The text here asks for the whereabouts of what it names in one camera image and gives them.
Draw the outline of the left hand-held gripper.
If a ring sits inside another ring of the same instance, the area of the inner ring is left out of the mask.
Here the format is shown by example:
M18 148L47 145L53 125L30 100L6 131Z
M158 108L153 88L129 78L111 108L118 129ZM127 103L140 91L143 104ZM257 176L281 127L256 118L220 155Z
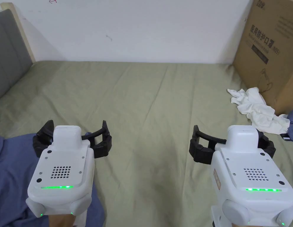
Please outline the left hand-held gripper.
M96 144L95 138L102 136ZM33 214L76 217L74 226L85 227L92 202L94 159L106 157L112 148L107 122L93 133L82 135L79 126L54 127L48 120L33 136L39 158L27 189L26 204Z

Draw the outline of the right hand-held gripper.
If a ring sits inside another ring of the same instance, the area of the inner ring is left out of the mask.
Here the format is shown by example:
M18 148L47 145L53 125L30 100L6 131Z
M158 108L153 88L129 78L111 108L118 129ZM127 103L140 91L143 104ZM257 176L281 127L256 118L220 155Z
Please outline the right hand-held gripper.
M275 151L274 143L252 126L230 126L226 140L194 125L189 153L196 163L211 164L218 201L211 207L213 227L291 225L293 188L272 159Z

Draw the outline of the person's left hand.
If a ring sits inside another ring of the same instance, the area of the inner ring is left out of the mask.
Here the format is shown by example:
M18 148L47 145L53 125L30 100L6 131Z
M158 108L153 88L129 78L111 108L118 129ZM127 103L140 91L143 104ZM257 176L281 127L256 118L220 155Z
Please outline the person's left hand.
M49 215L49 227L73 227L76 217L72 214Z

